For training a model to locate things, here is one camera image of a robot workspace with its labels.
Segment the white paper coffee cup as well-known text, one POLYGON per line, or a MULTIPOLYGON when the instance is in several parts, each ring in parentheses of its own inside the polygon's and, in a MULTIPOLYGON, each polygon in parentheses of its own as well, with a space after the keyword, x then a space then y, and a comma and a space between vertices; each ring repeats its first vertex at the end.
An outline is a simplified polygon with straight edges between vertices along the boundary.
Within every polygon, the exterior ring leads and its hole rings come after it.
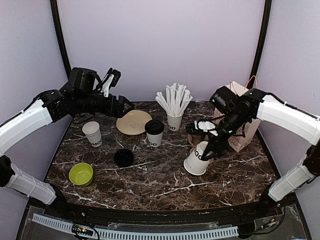
POLYGON ((147 132, 146 135, 147 135, 148 144, 151 147, 156 148, 162 144, 163 132, 159 134, 150 134, 147 132))

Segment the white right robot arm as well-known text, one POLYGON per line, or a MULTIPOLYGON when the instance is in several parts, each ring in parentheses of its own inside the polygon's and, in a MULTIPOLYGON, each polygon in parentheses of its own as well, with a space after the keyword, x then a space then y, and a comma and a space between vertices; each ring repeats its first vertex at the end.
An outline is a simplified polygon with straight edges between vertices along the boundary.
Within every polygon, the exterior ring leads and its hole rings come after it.
POLYGON ((255 213, 266 217, 275 203, 295 192, 304 204, 320 203, 320 115, 316 107, 301 110, 282 99, 276 88, 251 89, 236 96, 223 86, 210 101, 225 114, 215 127, 206 129, 208 144, 202 162, 219 160, 227 141, 253 119, 263 122, 262 135, 281 177, 260 194, 255 213))

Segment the cream bear paper bag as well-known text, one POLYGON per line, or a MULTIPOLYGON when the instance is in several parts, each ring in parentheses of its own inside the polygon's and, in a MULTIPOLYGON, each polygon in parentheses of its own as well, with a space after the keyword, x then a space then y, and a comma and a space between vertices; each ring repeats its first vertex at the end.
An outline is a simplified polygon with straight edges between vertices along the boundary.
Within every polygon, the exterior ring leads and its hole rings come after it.
MULTIPOLYGON (((251 142, 260 124, 260 120, 256 118, 258 106, 260 103, 258 99, 259 95, 252 91, 249 91, 247 87, 237 83, 236 81, 231 81, 225 86, 233 93, 239 95, 236 106, 233 107, 230 111, 247 111, 246 123, 244 123, 226 142, 226 145, 229 144, 236 152, 239 152, 251 142)), ((216 126, 221 120, 224 119, 225 114, 227 113, 221 113, 214 107, 213 121, 216 126)))

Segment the paper wrapped straw far right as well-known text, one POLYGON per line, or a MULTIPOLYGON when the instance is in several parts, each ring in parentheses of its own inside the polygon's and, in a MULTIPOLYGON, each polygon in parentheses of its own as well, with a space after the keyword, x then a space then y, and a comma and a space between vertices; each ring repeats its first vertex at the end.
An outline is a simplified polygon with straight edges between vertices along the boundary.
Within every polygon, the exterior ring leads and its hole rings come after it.
POLYGON ((189 103, 192 99, 193 99, 193 96, 191 95, 190 90, 186 89, 184 91, 184 95, 183 95, 183 99, 181 102, 181 106, 179 108, 178 116, 180 116, 184 113, 185 109, 187 108, 187 106, 189 105, 189 103))

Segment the black left frame post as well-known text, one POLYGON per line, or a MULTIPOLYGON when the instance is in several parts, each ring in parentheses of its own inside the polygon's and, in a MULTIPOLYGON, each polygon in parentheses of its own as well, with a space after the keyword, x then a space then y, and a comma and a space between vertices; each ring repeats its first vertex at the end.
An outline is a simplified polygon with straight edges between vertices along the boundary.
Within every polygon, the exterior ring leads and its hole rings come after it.
POLYGON ((60 51, 60 56, 62 59, 62 63, 64 66, 64 70, 66 73, 66 76, 69 78, 72 68, 69 60, 69 56, 67 53, 66 43, 64 39, 61 19, 60 19, 60 13, 59 13, 59 7, 58 7, 58 1, 57 0, 50 0, 50 8, 51 8, 51 14, 54 24, 54 30, 56 34, 56 39, 60 51))

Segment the white paper cups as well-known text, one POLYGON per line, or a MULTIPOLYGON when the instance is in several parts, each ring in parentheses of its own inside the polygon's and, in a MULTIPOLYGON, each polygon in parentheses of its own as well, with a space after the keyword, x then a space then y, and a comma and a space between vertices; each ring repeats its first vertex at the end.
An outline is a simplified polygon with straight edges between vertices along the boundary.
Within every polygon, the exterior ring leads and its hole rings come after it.
POLYGON ((100 125, 96 121, 87 122, 82 127, 82 132, 85 134, 88 139, 90 145, 92 147, 99 147, 102 145, 102 136, 100 131, 100 125))

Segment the beige bear plate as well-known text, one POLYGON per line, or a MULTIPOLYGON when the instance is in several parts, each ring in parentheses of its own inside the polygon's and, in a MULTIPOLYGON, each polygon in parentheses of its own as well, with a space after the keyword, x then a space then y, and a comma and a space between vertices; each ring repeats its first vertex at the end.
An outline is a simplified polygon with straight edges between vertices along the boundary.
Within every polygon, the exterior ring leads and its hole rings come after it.
POLYGON ((117 119, 116 127, 125 135, 136 136, 145 132, 145 125, 151 120, 149 113, 142 110, 131 110, 122 118, 117 119))

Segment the white paper straw cup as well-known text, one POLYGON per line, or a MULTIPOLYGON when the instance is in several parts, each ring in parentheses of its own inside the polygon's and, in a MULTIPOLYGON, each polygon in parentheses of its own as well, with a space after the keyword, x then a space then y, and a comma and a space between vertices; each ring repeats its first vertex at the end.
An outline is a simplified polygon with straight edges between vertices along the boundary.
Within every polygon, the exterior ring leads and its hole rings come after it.
POLYGON ((172 114, 167 113, 167 123, 171 131, 178 131, 181 127, 181 122, 184 112, 178 116, 173 116, 172 114))

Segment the black coffee cup lid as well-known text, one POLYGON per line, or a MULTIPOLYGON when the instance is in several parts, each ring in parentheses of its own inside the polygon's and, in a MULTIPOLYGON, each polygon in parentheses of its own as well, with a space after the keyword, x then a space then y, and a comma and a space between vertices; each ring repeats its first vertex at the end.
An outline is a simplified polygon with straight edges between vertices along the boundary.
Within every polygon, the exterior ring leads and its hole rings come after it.
POLYGON ((144 129, 150 135, 158 135, 164 131, 165 126, 160 120, 152 119, 145 124, 144 129))

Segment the brown pulp cup carrier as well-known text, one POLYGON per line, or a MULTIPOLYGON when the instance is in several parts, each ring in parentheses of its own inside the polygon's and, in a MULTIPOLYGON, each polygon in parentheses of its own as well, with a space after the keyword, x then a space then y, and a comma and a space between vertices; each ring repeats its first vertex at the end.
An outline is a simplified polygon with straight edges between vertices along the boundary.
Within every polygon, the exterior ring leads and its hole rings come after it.
POLYGON ((197 148, 197 145, 204 140, 204 136, 188 133, 187 139, 189 144, 191 145, 191 149, 189 151, 189 154, 191 154, 197 148))

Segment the black corner frame post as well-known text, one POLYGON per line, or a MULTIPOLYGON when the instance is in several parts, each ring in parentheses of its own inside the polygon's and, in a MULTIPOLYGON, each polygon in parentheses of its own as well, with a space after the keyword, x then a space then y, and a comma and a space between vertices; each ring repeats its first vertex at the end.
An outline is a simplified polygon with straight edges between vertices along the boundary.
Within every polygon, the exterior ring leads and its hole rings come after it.
POLYGON ((258 42, 257 42, 257 47, 254 55, 252 68, 249 75, 249 80, 251 79, 252 76, 257 76, 257 73, 258 73, 258 69, 260 66, 263 49, 265 45, 265 40, 267 36, 267 30, 268 30, 270 15, 271 15, 271 8, 272 8, 272 0, 265 0, 263 14, 262 14, 261 28, 259 32, 259 37, 258 37, 258 42))

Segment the green plastic bowl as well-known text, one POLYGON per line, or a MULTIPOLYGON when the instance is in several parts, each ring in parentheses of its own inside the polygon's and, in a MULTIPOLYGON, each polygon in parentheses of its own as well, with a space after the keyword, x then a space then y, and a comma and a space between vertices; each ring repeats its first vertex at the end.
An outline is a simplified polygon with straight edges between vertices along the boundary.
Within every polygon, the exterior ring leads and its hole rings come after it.
POLYGON ((93 181, 94 171, 90 164, 81 162, 71 168, 68 177, 75 186, 86 187, 93 181))

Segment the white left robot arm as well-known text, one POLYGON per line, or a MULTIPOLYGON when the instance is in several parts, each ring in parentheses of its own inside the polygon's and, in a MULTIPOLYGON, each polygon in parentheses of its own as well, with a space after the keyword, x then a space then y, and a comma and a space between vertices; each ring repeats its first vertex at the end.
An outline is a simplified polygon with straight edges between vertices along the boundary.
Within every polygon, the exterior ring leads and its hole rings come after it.
POLYGON ((121 118, 134 108, 135 105, 121 95, 105 97, 99 93, 67 97, 56 89, 40 93, 26 109, 0 125, 0 186, 51 205, 51 210, 58 217, 67 218, 71 208, 64 202, 64 195, 53 185, 18 168, 6 155, 7 151, 39 129, 66 116, 101 113, 121 118))

